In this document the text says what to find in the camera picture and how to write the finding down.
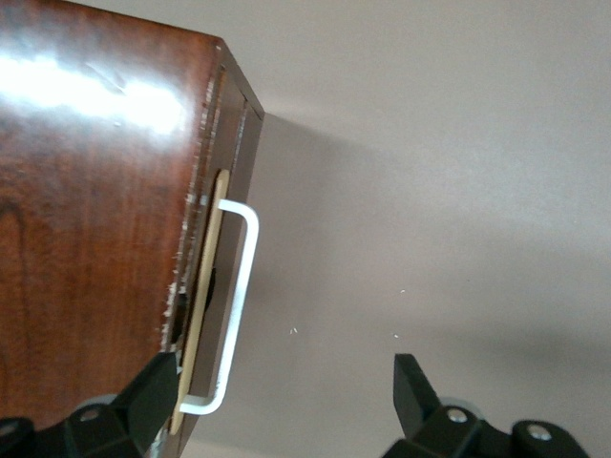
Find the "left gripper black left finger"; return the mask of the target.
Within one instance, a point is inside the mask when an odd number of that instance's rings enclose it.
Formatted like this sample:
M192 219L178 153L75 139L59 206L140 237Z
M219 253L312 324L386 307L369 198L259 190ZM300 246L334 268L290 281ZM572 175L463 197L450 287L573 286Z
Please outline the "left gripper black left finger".
M179 375L173 353L157 354L112 400L92 400L57 424L1 420L3 457L142 457L171 417Z

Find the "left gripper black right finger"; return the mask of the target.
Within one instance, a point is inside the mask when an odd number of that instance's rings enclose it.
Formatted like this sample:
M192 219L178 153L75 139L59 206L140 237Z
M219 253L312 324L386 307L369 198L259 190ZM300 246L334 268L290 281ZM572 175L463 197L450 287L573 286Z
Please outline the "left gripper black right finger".
M404 437L386 457L583 457L572 434L552 423L522 420L502 432L470 409L444 403L411 354L394 356L393 404Z

